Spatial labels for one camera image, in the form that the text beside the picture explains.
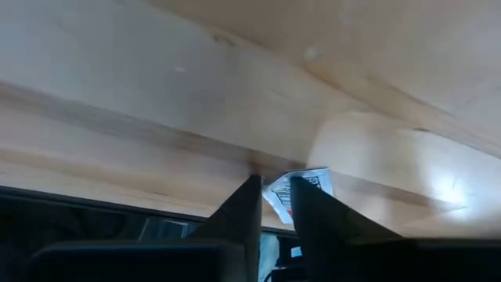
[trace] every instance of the light wood panel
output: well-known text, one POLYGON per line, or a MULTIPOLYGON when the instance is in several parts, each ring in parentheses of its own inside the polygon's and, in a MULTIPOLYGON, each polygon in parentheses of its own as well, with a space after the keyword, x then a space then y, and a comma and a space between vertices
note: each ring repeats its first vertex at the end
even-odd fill
MULTIPOLYGON (((251 173, 307 164, 2 84, 0 184, 210 215, 251 173)), ((332 172, 337 197, 394 229, 460 204, 332 172), (376 203, 371 207, 367 203, 376 203), (399 210, 389 215, 384 211, 399 210)), ((264 204, 263 224, 290 229, 264 204)))
POLYGON ((2 185, 208 216, 252 172, 327 165, 341 201, 398 232, 498 227, 498 159, 233 34, 141 1, 0 10, 2 185))
POLYGON ((271 49, 381 113, 501 157, 499 2, 151 3, 271 49))

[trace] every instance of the plywood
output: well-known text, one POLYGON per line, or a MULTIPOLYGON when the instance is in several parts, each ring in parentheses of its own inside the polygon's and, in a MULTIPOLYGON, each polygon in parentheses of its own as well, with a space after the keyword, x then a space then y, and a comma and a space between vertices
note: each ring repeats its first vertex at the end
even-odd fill
MULTIPOLYGON (((146 2, 0 10, 0 185, 208 216, 251 173, 329 166, 341 201, 400 233, 501 227, 498 159, 361 101, 356 83, 344 93, 146 2)), ((292 228, 268 205, 263 224, 292 228)))
POLYGON ((501 157, 496 1, 151 2, 271 49, 382 113, 501 157))

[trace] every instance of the black plastic piece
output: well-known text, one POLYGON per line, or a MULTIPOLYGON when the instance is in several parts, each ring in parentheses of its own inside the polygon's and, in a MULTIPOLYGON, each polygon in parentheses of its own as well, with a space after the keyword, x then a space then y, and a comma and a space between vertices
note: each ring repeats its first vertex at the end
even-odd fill
POLYGON ((256 281, 261 177, 251 176, 189 239, 56 244, 37 253, 29 281, 256 281))
POLYGON ((302 178, 291 200, 310 281, 501 279, 499 240, 405 239, 302 178))

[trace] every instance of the wooden board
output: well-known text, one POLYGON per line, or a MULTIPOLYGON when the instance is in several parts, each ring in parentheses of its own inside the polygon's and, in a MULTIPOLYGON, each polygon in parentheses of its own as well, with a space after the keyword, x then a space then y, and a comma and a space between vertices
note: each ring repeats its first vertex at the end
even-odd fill
POLYGON ((251 173, 328 166, 341 201, 398 232, 501 227, 498 159, 234 34, 141 1, 0 10, 0 185, 209 216, 251 173))

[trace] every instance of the wooden surface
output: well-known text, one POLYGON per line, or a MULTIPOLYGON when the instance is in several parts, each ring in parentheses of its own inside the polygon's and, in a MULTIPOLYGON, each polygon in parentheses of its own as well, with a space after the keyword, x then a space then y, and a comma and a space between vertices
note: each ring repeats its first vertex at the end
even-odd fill
MULTIPOLYGON (((0 11, 0 185, 209 216, 251 173, 328 166, 338 199, 405 235, 499 233, 501 161, 472 148, 496 155, 497 139, 402 105, 365 68, 338 75, 315 52, 292 56, 299 45, 262 48, 158 3, 5 0, 0 11)), ((226 29, 263 31, 239 27, 226 29)), ((263 209, 263 225, 292 228, 263 209)))
POLYGON ((415 128, 501 157, 501 4, 151 0, 238 34, 415 128))

